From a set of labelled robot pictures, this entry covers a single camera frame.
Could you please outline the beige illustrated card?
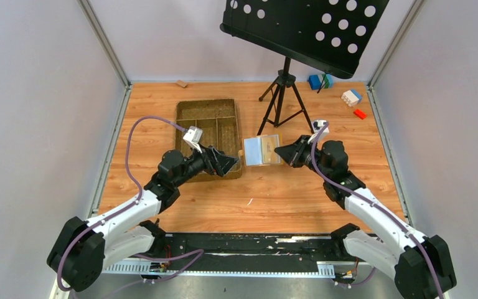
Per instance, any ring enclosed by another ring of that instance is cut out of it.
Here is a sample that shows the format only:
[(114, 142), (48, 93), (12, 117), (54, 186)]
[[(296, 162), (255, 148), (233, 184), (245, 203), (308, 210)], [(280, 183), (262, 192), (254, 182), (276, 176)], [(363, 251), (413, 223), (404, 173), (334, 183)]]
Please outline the beige illustrated card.
[(261, 137), (261, 157), (263, 164), (279, 164), (281, 158), (275, 152), (279, 147), (279, 135), (264, 135)]

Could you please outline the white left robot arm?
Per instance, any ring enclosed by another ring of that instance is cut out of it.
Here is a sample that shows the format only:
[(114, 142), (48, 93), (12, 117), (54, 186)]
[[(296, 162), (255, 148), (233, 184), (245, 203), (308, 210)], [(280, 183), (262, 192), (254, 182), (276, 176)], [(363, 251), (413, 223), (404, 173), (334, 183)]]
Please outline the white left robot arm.
[(87, 220), (75, 216), (62, 227), (47, 265), (64, 291), (81, 292), (100, 273), (132, 255), (155, 249), (165, 232), (149, 219), (165, 211), (180, 196), (179, 187), (201, 172), (224, 177), (240, 159), (202, 146), (184, 156), (179, 150), (163, 154), (151, 180), (137, 195), (116, 208)]

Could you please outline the yellow leather card holder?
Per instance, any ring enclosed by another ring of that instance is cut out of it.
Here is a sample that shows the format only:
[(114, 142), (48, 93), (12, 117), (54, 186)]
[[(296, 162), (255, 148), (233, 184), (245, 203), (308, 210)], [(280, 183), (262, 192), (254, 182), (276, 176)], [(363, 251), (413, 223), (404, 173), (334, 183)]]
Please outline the yellow leather card holder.
[(280, 134), (260, 135), (243, 139), (243, 158), (246, 166), (272, 166), (283, 163), (275, 149), (281, 146)]

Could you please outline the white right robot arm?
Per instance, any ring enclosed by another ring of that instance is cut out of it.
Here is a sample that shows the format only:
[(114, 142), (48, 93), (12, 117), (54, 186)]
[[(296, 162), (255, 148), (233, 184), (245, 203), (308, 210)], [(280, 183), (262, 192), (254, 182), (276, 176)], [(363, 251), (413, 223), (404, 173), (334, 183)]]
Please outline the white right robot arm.
[(302, 135), (274, 151), (293, 168), (315, 171), (324, 179), (327, 197), (373, 230), (371, 237), (347, 224), (332, 236), (344, 253), (390, 277), (403, 298), (438, 298), (457, 285), (446, 241), (428, 237), (387, 209), (350, 171), (343, 142), (329, 140), (317, 149), (311, 136)]

